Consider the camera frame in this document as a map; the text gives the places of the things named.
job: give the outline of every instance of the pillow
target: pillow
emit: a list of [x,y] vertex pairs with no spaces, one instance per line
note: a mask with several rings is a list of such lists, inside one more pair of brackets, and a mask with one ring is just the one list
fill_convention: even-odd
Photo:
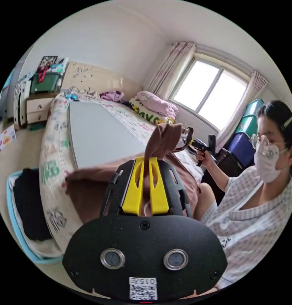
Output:
[[174,104],[162,100],[151,92],[139,91],[137,93],[137,98],[148,109],[160,113],[164,116],[171,116],[173,119],[175,119],[175,116],[179,112],[178,108]]
[[154,125],[161,123],[168,123],[172,125],[174,123],[172,118],[164,117],[156,112],[149,110],[139,101],[137,97],[130,99],[129,103],[134,112]]

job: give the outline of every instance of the purple storage box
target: purple storage box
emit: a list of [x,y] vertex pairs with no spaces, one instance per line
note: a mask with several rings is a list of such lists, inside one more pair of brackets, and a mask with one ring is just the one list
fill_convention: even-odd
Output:
[[254,159],[255,149],[249,137],[243,133],[236,133],[231,140],[228,151],[244,166],[247,167]]

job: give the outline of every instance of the brown cloth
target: brown cloth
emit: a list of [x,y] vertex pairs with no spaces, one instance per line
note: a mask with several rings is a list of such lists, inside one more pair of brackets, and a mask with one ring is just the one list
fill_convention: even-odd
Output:
[[145,205],[145,208],[142,215],[151,215],[149,205],[149,178],[147,179],[149,174],[149,164],[147,161],[150,157],[157,157],[158,160],[164,160],[175,167],[186,188],[191,212],[193,214],[198,202],[200,188],[194,177],[173,154],[184,150],[188,146],[192,139],[192,134],[193,129],[185,129],[182,127],[182,124],[160,124],[153,131],[144,153],[97,167],[76,170],[69,174],[65,178],[66,192],[70,196],[81,221],[85,224],[99,217],[105,190],[117,168],[128,160],[134,160],[136,157],[142,156],[145,157],[143,185],[143,204]]

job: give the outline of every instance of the window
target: window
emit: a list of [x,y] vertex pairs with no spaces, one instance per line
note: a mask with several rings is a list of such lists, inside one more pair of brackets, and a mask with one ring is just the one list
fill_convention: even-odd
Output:
[[248,83],[222,66],[195,58],[170,99],[195,111],[221,130],[239,104]]

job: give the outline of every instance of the face mask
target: face mask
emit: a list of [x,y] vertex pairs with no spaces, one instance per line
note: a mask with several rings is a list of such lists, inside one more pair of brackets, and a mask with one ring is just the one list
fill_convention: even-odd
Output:
[[263,182],[270,183],[279,176],[281,171],[276,170],[275,166],[280,154],[281,152],[279,152],[276,145],[270,145],[267,148],[266,154],[263,154],[261,145],[257,146],[254,162],[257,172]]

